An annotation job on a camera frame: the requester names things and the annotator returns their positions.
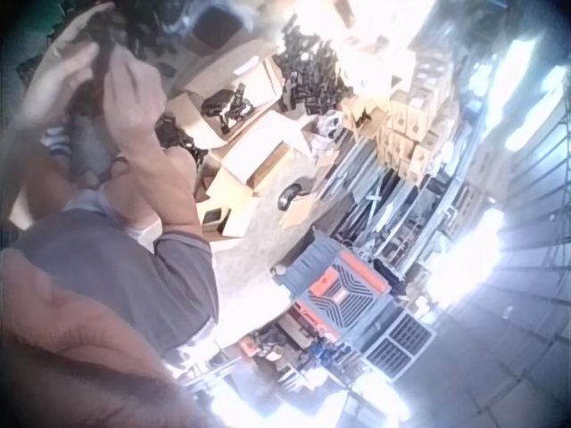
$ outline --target vent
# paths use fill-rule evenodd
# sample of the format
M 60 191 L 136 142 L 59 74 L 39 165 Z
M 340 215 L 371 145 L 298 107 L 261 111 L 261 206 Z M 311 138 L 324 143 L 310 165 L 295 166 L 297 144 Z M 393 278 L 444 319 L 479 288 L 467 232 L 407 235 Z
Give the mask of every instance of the vent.
M 430 341 L 432 334 L 413 316 L 406 314 L 389 336 L 408 353 L 416 357 L 426 343 Z
M 412 358 L 389 339 L 384 339 L 369 354 L 368 360 L 385 375 L 393 379 L 401 373 Z
M 337 264 L 332 267 L 339 274 L 337 280 L 322 296 L 310 292 L 310 299 L 336 326 L 348 328 L 374 302 L 375 296 L 345 267 Z

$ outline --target sunlight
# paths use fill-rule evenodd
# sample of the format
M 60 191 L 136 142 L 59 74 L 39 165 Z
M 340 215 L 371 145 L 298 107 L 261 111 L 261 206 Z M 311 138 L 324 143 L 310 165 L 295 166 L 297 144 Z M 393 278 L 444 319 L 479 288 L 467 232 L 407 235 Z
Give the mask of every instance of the sunlight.
M 535 39 L 528 42 L 514 40 L 509 47 L 490 89 L 484 136 L 488 135 L 503 120 L 503 109 L 527 72 L 535 42 Z
M 506 148 L 511 152 L 517 152 L 525 147 L 529 140 L 538 131 L 541 125 L 553 113 L 563 98 L 563 77 L 567 69 L 565 67 L 555 67 L 545 78 L 542 90 L 547 91 L 540 102 L 527 113 L 524 125 L 514 131 L 506 140 Z
M 498 231 L 502 224 L 501 211 L 486 211 L 476 230 L 460 238 L 451 252 L 438 259 L 426 289 L 441 308 L 448 308 L 492 273 L 500 259 Z

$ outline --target black plastic part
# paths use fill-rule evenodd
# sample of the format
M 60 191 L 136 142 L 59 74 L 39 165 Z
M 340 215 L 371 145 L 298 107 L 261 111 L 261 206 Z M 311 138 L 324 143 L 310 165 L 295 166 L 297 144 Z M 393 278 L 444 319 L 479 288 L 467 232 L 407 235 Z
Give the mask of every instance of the black plastic part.
M 220 49 L 242 29 L 242 22 L 219 7 L 209 7 L 194 27 L 194 36 L 212 49 Z
M 302 185 L 294 183 L 285 188 L 284 192 L 277 199 L 277 208 L 280 211 L 287 211 L 295 197 L 302 192 Z

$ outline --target open cardboard box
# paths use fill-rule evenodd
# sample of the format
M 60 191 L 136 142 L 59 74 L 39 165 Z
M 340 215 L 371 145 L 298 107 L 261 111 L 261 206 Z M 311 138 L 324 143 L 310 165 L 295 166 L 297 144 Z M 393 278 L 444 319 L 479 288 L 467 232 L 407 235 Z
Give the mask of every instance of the open cardboard box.
M 183 87 L 183 94 L 167 104 L 177 118 L 177 124 L 201 149 L 222 147 L 240 136 L 264 114 L 282 95 L 283 77 L 271 58 L 275 48 L 259 40 L 241 45 L 204 69 Z M 202 115 L 205 99 L 221 89 L 236 90 L 245 84 L 244 98 L 255 111 L 246 120 L 237 122 L 226 135 L 222 133 L 218 118 Z
M 300 125 L 276 111 L 267 111 L 231 144 L 213 150 L 212 157 L 243 184 L 285 143 L 311 159 Z
M 224 170 L 221 174 L 219 172 L 218 181 L 215 178 L 210 187 L 205 189 L 207 195 L 213 185 L 228 183 L 228 175 L 225 173 Z M 234 208 L 228 207 L 226 202 L 211 197 L 196 204 L 203 226 L 203 237 L 211 244 L 212 251 L 230 250 L 245 236 L 260 203 L 260 198 L 250 192 L 244 193 L 242 198 L 238 205 L 236 205 L 237 200 L 229 201 Z

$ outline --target finger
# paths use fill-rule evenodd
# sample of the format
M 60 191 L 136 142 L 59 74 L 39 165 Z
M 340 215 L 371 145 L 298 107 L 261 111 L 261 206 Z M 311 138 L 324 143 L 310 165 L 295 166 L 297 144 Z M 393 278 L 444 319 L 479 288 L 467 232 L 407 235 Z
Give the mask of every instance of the finger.
M 136 87 L 131 78 L 125 49 L 115 47 L 109 61 L 109 71 L 112 77 L 113 92 L 117 103 L 133 105 L 137 102 Z
M 106 113 L 112 112 L 112 107 L 115 104 L 115 90 L 113 88 L 113 80 L 111 73 L 105 75 L 104 88 L 103 88 L 103 111 Z
M 132 53 L 127 53 L 128 70 L 135 80 L 139 100 L 160 100 L 162 93 L 161 74 L 152 65 L 139 61 Z
M 76 71 L 69 77 L 69 85 L 71 90 L 75 90 L 86 83 L 88 80 L 93 78 L 93 69 L 91 67 L 85 67 L 82 70 Z
M 72 56 L 62 60 L 52 70 L 55 83 L 63 81 L 79 70 L 90 67 L 98 53 L 99 45 L 97 43 L 90 43 L 79 49 L 79 51 Z
M 55 45 L 61 43 L 69 43 L 73 41 L 79 34 L 79 32 L 84 29 L 87 25 L 89 19 L 99 12 L 111 11 L 115 7 L 115 3 L 109 2 L 104 4 L 99 4 L 87 12 L 79 15 L 75 20 L 73 20 L 70 25 L 61 33 L 61 35 L 54 41 Z

